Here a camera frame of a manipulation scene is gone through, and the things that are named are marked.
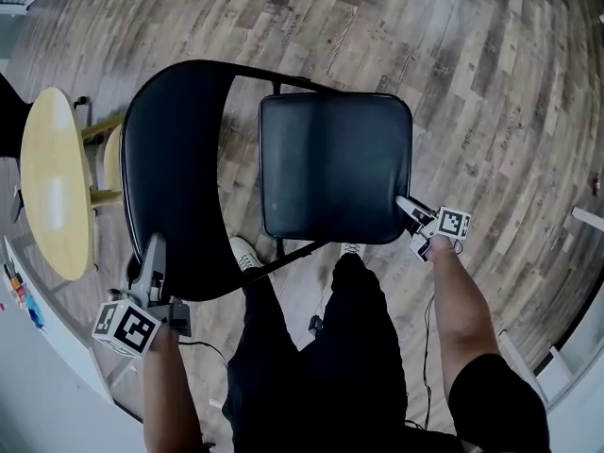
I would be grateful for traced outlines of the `blue cloth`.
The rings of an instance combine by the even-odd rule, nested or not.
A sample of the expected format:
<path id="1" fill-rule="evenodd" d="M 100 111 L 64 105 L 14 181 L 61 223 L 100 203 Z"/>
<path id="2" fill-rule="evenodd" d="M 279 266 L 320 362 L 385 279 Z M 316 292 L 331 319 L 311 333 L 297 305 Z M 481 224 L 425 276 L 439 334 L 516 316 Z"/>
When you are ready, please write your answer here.
<path id="1" fill-rule="evenodd" d="M 35 298 L 29 294 L 25 297 L 25 306 L 31 321 L 34 323 L 35 327 L 39 330 L 44 330 L 44 320 L 42 316 L 42 312 L 35 300 Z"/>

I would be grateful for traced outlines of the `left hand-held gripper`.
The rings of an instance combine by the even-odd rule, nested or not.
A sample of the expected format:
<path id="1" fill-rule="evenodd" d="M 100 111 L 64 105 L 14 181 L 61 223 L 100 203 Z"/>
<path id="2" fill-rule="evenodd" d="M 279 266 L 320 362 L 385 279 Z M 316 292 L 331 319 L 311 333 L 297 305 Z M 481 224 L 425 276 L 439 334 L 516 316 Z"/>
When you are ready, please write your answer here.
<path id="1" fill-rule="evenodd" d="M 109 291 L 110 301 L 101 305 L 92 329 L 96 341 L 118 354 L 141 358 L 163 326 L 180 336 L 192 336 L 189 306 L 164 291 L 166 242 L 156 232 L 143 254 L 143 264 L 134 277 L 134 261 L 120 287 Z"/>

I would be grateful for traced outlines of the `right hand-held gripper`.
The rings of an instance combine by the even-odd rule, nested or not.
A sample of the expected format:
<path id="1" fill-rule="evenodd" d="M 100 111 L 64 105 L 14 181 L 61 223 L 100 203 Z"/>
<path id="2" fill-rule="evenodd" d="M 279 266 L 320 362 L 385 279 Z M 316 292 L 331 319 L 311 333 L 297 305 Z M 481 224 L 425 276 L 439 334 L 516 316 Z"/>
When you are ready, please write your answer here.
<path id="1" fill-rule="evenodd" d="M 437 211 L 427 208 L 412 197 L 397 195 L 395 203 L 419 228 L 411 236 L 411 252 L 420 261 L 427 260 L 430 240 L 436 235 L 454 242 L 463 242 L 468 235 L 472 216 L 464 211 L 441 206 Z"/>

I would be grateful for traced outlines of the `person's left forearm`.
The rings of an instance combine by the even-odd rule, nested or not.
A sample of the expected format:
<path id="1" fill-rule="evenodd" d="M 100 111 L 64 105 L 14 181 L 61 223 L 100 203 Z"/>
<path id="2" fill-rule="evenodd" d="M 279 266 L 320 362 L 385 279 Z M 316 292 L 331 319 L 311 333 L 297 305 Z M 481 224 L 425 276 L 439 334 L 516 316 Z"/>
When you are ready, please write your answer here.
<path id="1" fill-rule="evenodd" d="M 203 453 L 178 334 L 161 327 L 143 358 L 143 437 L 147 453 Z"/>

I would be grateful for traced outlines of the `person's right forearm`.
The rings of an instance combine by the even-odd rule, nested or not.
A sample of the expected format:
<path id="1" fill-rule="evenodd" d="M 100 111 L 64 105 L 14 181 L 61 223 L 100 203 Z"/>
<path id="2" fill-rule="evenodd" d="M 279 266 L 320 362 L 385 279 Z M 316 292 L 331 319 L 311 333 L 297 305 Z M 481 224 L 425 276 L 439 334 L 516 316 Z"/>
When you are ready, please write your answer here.
<path id="1" fill-rule="evenodd" d="M 448 238 L 430 239 L 428 259 L 434 277 L 434 308 L 441 347 L 445 394 L 474 359 L 500 353 L 492 316 L 482 292 Z"/>

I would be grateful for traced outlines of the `round yellow wooden table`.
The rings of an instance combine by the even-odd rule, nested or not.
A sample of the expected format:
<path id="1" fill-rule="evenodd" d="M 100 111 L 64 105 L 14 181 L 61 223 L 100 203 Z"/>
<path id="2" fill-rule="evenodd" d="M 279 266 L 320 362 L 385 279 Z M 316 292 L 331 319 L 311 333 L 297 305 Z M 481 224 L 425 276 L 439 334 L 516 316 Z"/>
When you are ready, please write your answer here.
<path id="1" fill-rule="evenodd" d="M 94 266 L 94 209 L 122 194 L 93 190 L 84 141 L 122 124 L 123 114 L 80 129 L 73 102 L 49 87 L 34 101 L 21 145 L 21 191 L 35 243 L 61 277 L 75 281 Z"/>

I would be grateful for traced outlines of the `person's black clothing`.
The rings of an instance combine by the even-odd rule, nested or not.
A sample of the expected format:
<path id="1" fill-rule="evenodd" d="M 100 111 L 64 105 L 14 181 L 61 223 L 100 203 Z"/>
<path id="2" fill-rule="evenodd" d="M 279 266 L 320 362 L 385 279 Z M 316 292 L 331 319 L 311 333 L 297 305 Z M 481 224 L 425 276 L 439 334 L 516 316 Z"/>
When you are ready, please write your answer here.
<path id="1" fill-rule="evenodd" d="M 447 405 L 455 430 L 410 427 L 394 323 L 361 257 L 339 258 L 323 330 L 297 348 L 268 278 L 243 290 L 243 335 L 228 364 L 223 412 L 235 453 L 549 453 L 545 407 L 498 355 L 455 379 Z"/>

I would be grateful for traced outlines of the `person's left white shoe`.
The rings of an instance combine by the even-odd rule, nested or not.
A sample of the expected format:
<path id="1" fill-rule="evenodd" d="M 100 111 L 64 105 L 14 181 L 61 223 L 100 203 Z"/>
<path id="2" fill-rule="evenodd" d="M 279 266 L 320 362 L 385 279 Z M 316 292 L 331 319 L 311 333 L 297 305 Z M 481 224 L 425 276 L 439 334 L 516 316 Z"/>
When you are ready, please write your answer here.
<path id="1" fill-rule="evenodd" d="M 250 243 L 240 237 L 231 237 L 229 243 L 237 264 L 243 272 L 252 268 L 261 268 L 262 264 Z"/>

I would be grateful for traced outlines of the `white rectangular table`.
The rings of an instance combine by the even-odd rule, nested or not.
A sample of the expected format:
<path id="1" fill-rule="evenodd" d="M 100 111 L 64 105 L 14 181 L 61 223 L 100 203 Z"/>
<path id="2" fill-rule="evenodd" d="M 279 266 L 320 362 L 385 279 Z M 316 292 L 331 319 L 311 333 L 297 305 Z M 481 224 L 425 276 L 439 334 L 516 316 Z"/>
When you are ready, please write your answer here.
<path id="1" fill-rule="evenodd" d="M 86 329 L 78 324 L 55 298 L 55 292 L 70 284 L 61 283 L 49 289 L 26 257 L 23 248 L 4 237 L 7 258 L 15 271 L 25 281 L 32 293 L 43 320 L 42 336 L 53 347 L 70 368 L 110 405 L 114 405 L 109 386 L 95 357 L 92 339 L 85 335 Z"/>

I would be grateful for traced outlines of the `black folding chair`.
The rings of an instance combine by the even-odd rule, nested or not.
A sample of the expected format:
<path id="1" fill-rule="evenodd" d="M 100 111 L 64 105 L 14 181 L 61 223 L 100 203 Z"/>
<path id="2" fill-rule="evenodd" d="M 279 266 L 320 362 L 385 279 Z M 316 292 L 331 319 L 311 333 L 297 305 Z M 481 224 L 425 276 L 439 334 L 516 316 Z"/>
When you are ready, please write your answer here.
<path id="1" fill-rule="evenodd" d="M 218 193 L 218 145 L 233 81 L 288 85 L 259 106 L 265 232 L 302 247 L 244 273 L 229 245 Z M 305 78 L 196 59 L 150 78 L 123 123 L 124 210 L 137 261 L 165 245 L 163 291 L 209 301 L 327 243 L 386 244 L 411 228 L 397 206 L 410 193 L 412 115 L 398 97 L 342 92 Z"/>

